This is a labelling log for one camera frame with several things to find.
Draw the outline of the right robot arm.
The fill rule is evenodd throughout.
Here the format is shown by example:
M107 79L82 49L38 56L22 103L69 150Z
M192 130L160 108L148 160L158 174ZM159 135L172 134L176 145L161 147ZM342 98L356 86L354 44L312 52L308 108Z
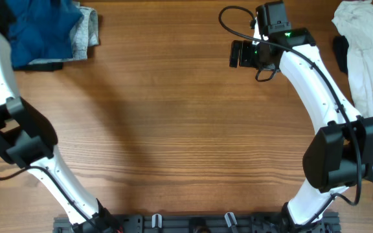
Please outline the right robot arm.
M296 196L276 214L253 218L257 232L335 232L328 207L363 181L373 181L373 117L363 116L343 95L322 62L306 28L293 28L282 1L250 12L252 36L238 34L229 65L258 72L282 73L306 108L315 136L302 167L305 181Z

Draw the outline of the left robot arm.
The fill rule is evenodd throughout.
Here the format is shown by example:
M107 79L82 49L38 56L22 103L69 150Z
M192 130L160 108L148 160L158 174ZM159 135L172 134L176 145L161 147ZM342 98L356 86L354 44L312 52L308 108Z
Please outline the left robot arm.
M118 219L74 176L63 160L48 119L21 97L10 60L11 48L0 33L0 158L35 176L65 210L72 232L123 232Z

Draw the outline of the dark blue polo shirt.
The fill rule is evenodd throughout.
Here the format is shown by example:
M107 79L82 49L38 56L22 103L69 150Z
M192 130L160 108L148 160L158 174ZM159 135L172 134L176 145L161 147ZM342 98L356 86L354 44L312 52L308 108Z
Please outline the dark blue polo shirt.
M8 0L6 4L16 19L7 34L14 68L37 59L73 57L70 32L83 14L71 0Z

